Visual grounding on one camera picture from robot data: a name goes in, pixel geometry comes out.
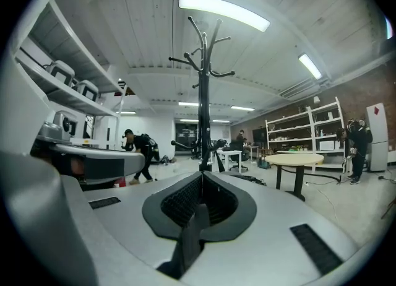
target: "white table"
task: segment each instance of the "white table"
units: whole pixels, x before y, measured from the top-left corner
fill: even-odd
[[[259,147],[258,146],[249,146],[250,147],[250,161],[253,164],[253,151],[252,149],[257,149],[257,157],[256,160],[259,159]]]
[[[312,165],[323,161],[323,155],[319,154],[304,154],[304,153],[290,153],[290,154],[275,154],[269,155],[264,158],[267,162],[274,164],[278,167],[277,173],[277,189],[280,189],[280,180],[282,176],[282,166],[295,166],[296,167],[296,180],[294,191],[287,191],[294,196],[305,201],[305,197],[301,194],[304,180],[304,166]]]
[[[236,155],[238,154],[239,156],[239,167],[238,167],[238,172],[242,172],[242,151],[241,150],[217,150],[217,154],[221,154],[225,156],[225,170],[228,171],[228,157],[230,155]]]

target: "floor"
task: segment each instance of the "floor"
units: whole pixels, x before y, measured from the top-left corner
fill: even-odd
[[[189,173],[198,170],[198,160],[191,160],[186,156],[176,157],[176,163],[150,166],[150,174],[153,178],[164,180],[174,175]],[[268,170],[258,168],[256,163],[244,162],[244,166],[249,171],[244,171],[244,175],[254,176],[264,180],[268,187],[275,188],[277,169],[272,167]],[[340,171],[329,169],[317,169],[316,174],[330,175],[338,177],[342,175]],[[302,194],[306,198],[306,204],[316,212],[328,218],[338,225],[344,232],[349,234],[356,241],[359,247],[381,234],[391,223],[396,214],[396,206],[388,212],[387,216],[381,220],[382,214],[386,211],[388,203],[396,196],[396,184],[387,180],[378,180],[379,175],[385,178],[395,179],[396,167],[389,167],[385,173],[363,173],[360,184],[350,185],[349,181],[342,175],[344,183],[337,184],[330,178],[317,176],[305,176],[304,182],[312,182],[303,186]],[[293,190],[295,174],[282,173],[281,190]]]

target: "coat rack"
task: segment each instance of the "coat rack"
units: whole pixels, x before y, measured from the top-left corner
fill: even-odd
[[[212,166],[208,164],[209,154],[220,147],[225,145],[224,140],[218,140],[216,144],[212,145],[212,141],[210,140],[210,116],[209,116],[209,77],[214,76],[216,78],[222,78],[226,76],[233,76],[235,75],[235,71],[226,72],[224,74],[220,74],[216,71],[212,70],[212,63],[210,58],[212,57],[212,51],[215,44],[220,43],[221,41],[230,40],[231,37],[219,38],[216,40],[218,29],[220,28],[220,24],[223,22],[221,19],[217,20],[215,30],[213,32],[212,40],[210,41],[210,45],[208,47],[207,44],[207,34],[204,32],[201,34],[200,30],[198,29],[197,25],[195,24],[194,20],[191,16],[188,17],[189,21],[191,22],[192,26],[194,27],[195,31],[198,34],[200,47],[194,50],[191,55],[194,55],[197,51],[201,53],[200,59],[200,67],[198,67],[195,62],[191,59],[189,53],[184,53],[184,58],[187,61],[169,57],[170,61],[177,61],[182,64],[190,65],[198,72],[198,84],[193,85],[192,88],[199,88],[198,93],[198,140],[194,146],[185,146],[183,144],[177,143],[175,141],[171,142],[171,145],[179,146],[184,149],[195,149],[198,146],[201,146],[201,153],[202,153],[202,162],[200,164],[200,170],[212,170]]]

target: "white shelf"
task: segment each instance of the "white shelf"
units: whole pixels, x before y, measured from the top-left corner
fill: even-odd
[[[30,32],[30,37],[54,60],[64,61],[79,80],[89,80],[100,93],[123,92],[75,34],[55,0],[50,0]]]
[[[269,141],[269,142],[270,143],[277,143],[277,142],[289,143],[289,142],[308,141],[308,140],[312,140],[312,138],[305,137],[304,139],[275,140],[275,141]]]
[[[309,153],[309,154],[311,154],[311,153],[313,153],[313,151],[311,151],[311,150],[278,150],[277,151],[277,153],[297,153],[297,154],[303,154],[303,153]]]
[[[48,99],[88,115],[118,117],[115,112],[63,84],[32,61],[25,53],[18,51],[16,58],[37,86],[47,94]]]
[[[317,150],[316,153],[344,153],[343,149],[338,150]]]
[[[279,123],[279,122],[286,122],[286,121],[290,121],[290,120],[294,120],[294,119],[299,119],[299,118],[302,118],[303,116],[307,116],[307,115],[308,115],[308,111],[302,112],[302,113],[298,113],[297,115],[287,116],[287,117],[282,118],[282,119],[277,119],[277,120],[274,120],[274,121],[270,121],[270,122],[267,122],[267,124],[275,124],[275,123]]]
[[[338,107],[337,102],[329,103],[328,105],[321,106],[316,109],[312,109],[311,112],[323,112],[326,110],[336,109]]]
[[[326,121],[315,122],[314,125],[317,126],[317,125],[329,124],[337,121],[341,121],[341,118],[334,118]]]
[[[339,168],[342,169],[342,164],[317,164],[316,168]]]
[[[319,139],[329,139],[331,137],[337,137],[336,134],[332,134],[332,135],[325,135],[325,136],[316,136],[315,139],[319,140]]]
[[[310,124],[306,124],[306,125],[301,125],[301,126],[295,126],[294,128],[286,128],[286,129],[280,129],[280,130],[273,130],[273,131],[269,131],[268,135],[270,135],[271,133],[278,133],[278,132],[286,132],[286,131],[292,131],[292,130],[299,130],[299,129],[305,129],[305,128],[309,128],[311,125]]]

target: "ceiling light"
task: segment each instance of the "ceiling light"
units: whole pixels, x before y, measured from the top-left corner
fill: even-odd
[[[179,102],[179,105],[199,106],[199,103],[193,103],[193,102]]]
[[[256,13],[222,0],[179,0],[179,7],[181,9],[207,11],[231,17],[261,32],[264,32],[270,25],[269,21]]]
[[[241,106],[232,106],[231,109],[235,109],[235,110],[244,110],[244,111],[254,111],[254,109],[252,108],[243,108]]]
[[[304,64],[305,67],[308,68],[308,70],[311,72],[312,75],[314,75],[316,79],[320,79],[322,77],[321,72],[318,70],[318,68],[311,61],[307,54],[301,55],[298,59]]]
[[[121,111],[122,115],[135,115],[136,112],[135,111]]]

